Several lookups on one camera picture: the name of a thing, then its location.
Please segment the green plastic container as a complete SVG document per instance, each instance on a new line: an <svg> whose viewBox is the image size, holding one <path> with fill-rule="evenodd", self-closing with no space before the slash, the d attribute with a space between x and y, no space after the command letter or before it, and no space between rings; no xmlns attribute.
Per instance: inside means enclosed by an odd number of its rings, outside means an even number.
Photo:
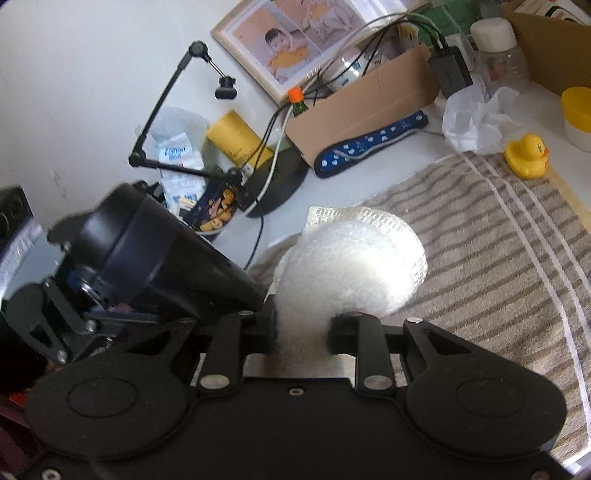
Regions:
<svg viewBox="0 0 591 480"><path fill-rule="evenodd" d="M458 25L464 32L480 19L478 6L474 1L428 1L419 9L429 17L442 31L455 31Z"/></svg>

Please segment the black thermos bottle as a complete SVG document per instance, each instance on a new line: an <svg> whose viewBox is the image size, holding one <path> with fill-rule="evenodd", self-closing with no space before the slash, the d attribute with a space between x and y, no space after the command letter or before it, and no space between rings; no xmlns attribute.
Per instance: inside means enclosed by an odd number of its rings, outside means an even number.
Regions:
<svg viewBox="0 0 591 480"><path fill-rule="evenodd" d="M128 183L94 210L58 221L47 240L66 250L80 280L113 305L201 319L263 306L263 287L245 270Z"/></svg>

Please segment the white plastic snack bag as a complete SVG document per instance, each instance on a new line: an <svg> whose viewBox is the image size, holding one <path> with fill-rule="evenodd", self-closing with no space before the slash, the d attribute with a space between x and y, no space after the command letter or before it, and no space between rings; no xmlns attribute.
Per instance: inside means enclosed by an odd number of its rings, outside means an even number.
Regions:
<svg viewBox="0 0 591 480"><path fill-rule="evenodd" d="M164 106L161 108L159 115L162 116L164 110L167 108L180 109ZM167 164L175 164L197 170L207 170L211 168L211 161L204 159L204 149L207 143L206 135L204 145L200 148L200 152L197 152L197 149L193 147L193 144L195 143L196 141L193 138L188 139L184 133L181 133L176 137L173 137L171 140L160 142L157 146L154 146L153 140L148 138L144 144L144 150L146 151L147 156L152 160L163 161ZM185 213L186 208L192 206L204 193L207 179L161 170L159 170L159 174L166 208L170 213L181 218Z"/></svg>

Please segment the black round stand base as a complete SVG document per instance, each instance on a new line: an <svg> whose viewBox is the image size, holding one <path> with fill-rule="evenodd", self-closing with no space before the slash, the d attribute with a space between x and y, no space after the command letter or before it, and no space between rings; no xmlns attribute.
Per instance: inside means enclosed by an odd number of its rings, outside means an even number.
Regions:
<svg viewBox="0 0 591 480"><path fill-rule="evenodd" d="M245 182L245 187L256 198L263 190L266 184L266 177L270 173L271 161L266 162L262 167L254 171L252 176ZM273 212L281 205L287 202L291 196L301 187L305 177L308 175L310 167L298 152L297 148L289 148L280 151L277 158L276 169L273 173L273 179L270 181L266 195L259 201L259 205L253 208L247 216L256 218L260 215L267 215Z"/></svg>

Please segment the yellow rubber duck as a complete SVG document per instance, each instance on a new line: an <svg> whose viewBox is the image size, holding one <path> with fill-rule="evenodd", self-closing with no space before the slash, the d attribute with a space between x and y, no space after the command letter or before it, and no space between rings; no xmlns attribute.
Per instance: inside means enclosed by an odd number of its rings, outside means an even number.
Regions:
<svg viewBox="0 0 591 480"><path fill-rule="evenodd" d="M546 174L549 149L535 133L527 133L521 140L509 142L504 150L509 168L521 179L532 180Z"/></svg>

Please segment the orange cap green bottle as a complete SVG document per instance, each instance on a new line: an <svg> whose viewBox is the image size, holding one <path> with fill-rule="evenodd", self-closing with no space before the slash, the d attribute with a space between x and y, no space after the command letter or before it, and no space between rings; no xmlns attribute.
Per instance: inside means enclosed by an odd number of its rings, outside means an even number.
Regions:
<svg viewBox="0 0 591 480"><path fill-rule="evenodd" d="M291 88L287 92L287 97L288 100L290 100L291 111L293 112L294 117L297 117L308 110L308 106L305 104L304 91L301 90L301 87Z"/></svg>

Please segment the white fluffy cloth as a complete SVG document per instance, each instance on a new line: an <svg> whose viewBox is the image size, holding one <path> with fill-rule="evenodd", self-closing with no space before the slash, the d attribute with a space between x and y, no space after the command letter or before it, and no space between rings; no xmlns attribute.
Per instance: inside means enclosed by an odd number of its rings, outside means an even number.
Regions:
<svg viewBox="0 0 591 480"><path fill-rule="evenodd" d="M349 372L349 361L327 350L332 318L387 317L410 301L427 272L423 243L398 216L368 207L311 207L301 237L273 273L274 371L291 378Z"/></svg>

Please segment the framed baby photo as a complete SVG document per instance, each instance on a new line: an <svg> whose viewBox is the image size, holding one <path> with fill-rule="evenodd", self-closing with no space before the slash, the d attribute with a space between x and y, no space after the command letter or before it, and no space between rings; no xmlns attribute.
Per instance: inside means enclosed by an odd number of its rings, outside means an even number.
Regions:
<svg viewBox="0 0 591 480"><path fill-rule="evenodd" d="M211 31L274 102L425 1L242 1Z"/></svg>

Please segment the black power adapter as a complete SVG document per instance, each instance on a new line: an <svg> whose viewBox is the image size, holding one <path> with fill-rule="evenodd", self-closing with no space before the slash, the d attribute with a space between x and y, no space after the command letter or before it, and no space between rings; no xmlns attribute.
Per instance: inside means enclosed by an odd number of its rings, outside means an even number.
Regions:
<svg viewBox="0 0 591 480"><path fill-rule="evenodd" d="M470 71L457 46L436 52L429 59L429 64L446 99L473 85Z"/></svg>

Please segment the crumpled tissue near adapter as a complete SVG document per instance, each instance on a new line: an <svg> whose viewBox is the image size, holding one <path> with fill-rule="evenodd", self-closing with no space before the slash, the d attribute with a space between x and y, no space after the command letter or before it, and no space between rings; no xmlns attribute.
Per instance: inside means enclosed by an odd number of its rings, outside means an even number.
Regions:
<svg viewBox="0 0 591 480"><path fill-rule="evenodd" d="M523 124L507 114L519 92L501 87L491 99L477 85L453 94L446 104L442 129L446 143L458 153L503 153L505 146L526 134Z"/></svg>

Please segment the blue snack packet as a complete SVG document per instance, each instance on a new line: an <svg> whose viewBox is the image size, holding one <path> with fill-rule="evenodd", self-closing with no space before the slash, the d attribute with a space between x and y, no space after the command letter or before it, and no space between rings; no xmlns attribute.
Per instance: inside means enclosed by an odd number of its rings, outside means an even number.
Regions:
<svg viewBox="0 0 591 480"><path fill-rule="evenodd" d="M187 208L182 221L201 236L215 236L231 222L238 210L238 188L211 182L198 200Z"/></svg>

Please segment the white lid clear jar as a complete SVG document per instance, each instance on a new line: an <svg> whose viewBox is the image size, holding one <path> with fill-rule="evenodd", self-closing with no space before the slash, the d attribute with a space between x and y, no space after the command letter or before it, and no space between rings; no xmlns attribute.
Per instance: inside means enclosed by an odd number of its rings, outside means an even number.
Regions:
<svg viewBox="0 0 591 480"><path fill-rule="evenodd" d="M525 55L511 23L502 17L486 18L470 27L477 52L477 68L489 97L501 87L523 93L531 82Z"/></svg>

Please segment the long cardboard box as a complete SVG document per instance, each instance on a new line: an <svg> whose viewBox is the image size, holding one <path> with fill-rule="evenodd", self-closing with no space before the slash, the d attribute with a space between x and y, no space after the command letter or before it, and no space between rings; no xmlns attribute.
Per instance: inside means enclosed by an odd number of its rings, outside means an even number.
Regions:
<svg viewBox="0 0 591 480"><path fill-rule="evenodd" d="M434 103L440 86L421 44L287 122L286 133L308 165L329 146L360 137Z"/></svg>

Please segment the small cardboard box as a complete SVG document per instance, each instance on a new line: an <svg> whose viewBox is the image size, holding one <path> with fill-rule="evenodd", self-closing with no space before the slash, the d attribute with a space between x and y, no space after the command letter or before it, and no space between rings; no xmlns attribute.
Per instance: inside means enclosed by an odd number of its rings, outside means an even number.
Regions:
<svg viewBox="0 0 591 480"><path fill-rule="evenodd" d="M589 87L590 26L519 13L521 4L505 3L501 12L512 24L532 80L557 95L571 87Z"/></svg>

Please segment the striped beige towel mat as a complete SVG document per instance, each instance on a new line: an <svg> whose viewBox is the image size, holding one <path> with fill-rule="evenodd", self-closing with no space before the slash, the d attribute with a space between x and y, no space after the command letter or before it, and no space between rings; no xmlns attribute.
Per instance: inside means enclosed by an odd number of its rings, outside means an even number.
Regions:
<svg viewBox="0 0 591 480"><path fill-rule="evenodd" d="M568 411L554 456L587 454L590 233L554 183L456 155L367 206L408 222L427 253L425 282L390 322L423 318L554 382Z"/></svg>

